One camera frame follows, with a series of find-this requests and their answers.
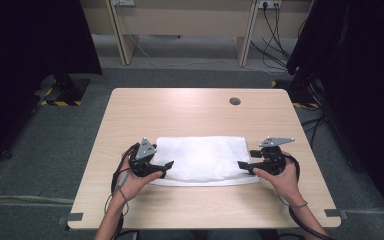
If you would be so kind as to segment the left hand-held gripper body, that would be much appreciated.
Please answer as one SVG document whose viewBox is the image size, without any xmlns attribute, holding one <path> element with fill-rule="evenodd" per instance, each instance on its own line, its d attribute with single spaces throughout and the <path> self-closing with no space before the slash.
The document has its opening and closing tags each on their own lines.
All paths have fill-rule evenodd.
<svg viewBox="0 0 384 240">
<path fill-rule="evenodd" d="M 134 146 L 134 151 L 129 158 L 132 172 L 138 177 L 145 177 L 158 170 L 150 161 L 156 153 L 156 147 L 147 138 Z"/>
</svg>

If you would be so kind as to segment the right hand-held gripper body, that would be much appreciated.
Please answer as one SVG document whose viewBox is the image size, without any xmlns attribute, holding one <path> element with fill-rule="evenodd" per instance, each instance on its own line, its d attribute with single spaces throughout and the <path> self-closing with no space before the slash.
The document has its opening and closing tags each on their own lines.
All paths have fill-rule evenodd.
<svg viewBox="0 0 384 240">
<path fill-rule="evenodd" d="M 253 174 L 254 169 L 257 168 L 271 175 L 281 174 L 285 169 L 286 160 L 280 146 L 294 141 L 294 138 L 267 137 L 259 144 L 261 147 L 260 155 L 263 161 L 252 163 L 249 166 L 249 172 Z"/>
</svg>

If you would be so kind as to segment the white black-trimmed tank top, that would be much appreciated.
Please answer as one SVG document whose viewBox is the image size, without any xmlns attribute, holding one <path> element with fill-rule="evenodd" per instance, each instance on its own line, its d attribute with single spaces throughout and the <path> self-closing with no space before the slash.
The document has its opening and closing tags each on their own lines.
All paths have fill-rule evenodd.
<svg viewBox="0 0 384 240">
<path fill-rule="evenodd" d="M 257 176 L 238 166 L 250 163 L 246 140 L 238 136 L 159 137 L 155 165 L 174 164 L 154 185 L 170 187 L 211 187 L 251 184 Z"/>
</svg>

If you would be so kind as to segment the person's right hand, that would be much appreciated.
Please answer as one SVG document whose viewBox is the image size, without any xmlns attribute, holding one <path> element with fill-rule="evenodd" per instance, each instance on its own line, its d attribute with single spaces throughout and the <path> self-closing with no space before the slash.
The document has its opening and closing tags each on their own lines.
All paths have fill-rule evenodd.
<svg viewBox="0 0 384 240">
<path fill-rule="evenodd" d="M 254 169 L 254 173 L 260 178 L 267 180 L 275 189 L 275 191 L 288 203 L 298 203 L 303 201 L 299 187 L 296 166 L 292 161 L 292 155 L 283 152 L 285 155 L 286 166 L 284 171 L 279 175 L 271 175 L 261 169 Z"/>
</svg>

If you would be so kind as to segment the person's left hand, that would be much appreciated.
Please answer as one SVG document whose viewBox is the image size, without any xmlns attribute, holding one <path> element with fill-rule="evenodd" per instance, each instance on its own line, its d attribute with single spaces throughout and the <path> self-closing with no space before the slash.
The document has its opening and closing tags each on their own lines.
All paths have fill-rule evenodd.
<svg viewBox="0 0 384 240">
<path fill-rule="evenodd" d="M 116 180 L 116 189 L 113 193 L 113 196 L 122 196 L 126 202 L 134 199 L 145 185 L 162 175 L 161 172 L 154 172 L 145 177 L 136 176 L 130 169 L 129 158 L 130 153 L 122 155 L 122 165 Z"/>
</svg>

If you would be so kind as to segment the dark curtain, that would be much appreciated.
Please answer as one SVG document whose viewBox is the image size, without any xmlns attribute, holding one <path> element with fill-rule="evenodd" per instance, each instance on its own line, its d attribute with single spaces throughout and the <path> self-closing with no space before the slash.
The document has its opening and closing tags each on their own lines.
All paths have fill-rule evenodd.
<svg viewBox="0 0 384 240">
<path fill-rule="evenodd" d="M 312 0 L 287 70 L 384 198 L 384 0 Z"/>
<path fill-rule="evenodd" d="M 100 72 L 80 0 L 0 0 L 0 154 L 46 77 Z"/>
</svg>

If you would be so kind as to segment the grey table corner bracket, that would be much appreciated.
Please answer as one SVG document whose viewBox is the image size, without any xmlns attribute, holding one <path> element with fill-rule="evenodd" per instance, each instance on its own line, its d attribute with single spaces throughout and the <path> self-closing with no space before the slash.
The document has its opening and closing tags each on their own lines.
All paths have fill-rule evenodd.
<svg viewBox="0 0 384 240">
<path fill-rule="evenodd" d="M 345 210 L 325 209 L 324 212 L 327 217 L 339 217 L 341 220 L 347 220 L 349 218 L 349 215 Z"/>
<path fill-rule="evenodd" d="M 72 222 L 72 221 L 81 221 L 83 218 L 83 214 L 82 213 L 70 213 L 66 216 L 61 216 L 58 218 L 57 220 L 57 224 L 58 225 L 61 225 L 61 226 L 64 226 L 64 227 L 68 227 L 68 223 L 69 222 Z"/>
</svg>

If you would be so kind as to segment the white wall socket with plugs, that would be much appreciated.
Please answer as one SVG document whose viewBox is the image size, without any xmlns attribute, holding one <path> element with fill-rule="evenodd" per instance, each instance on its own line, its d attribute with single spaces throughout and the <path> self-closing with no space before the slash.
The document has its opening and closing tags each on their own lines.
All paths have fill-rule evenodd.
<svg viewBox="0 0 384 240">
<path fill-rule="evenodd" d="M 259 9 L 277 9 L 281 6 L 282 0 L 259 0 Z"/>
</svg>

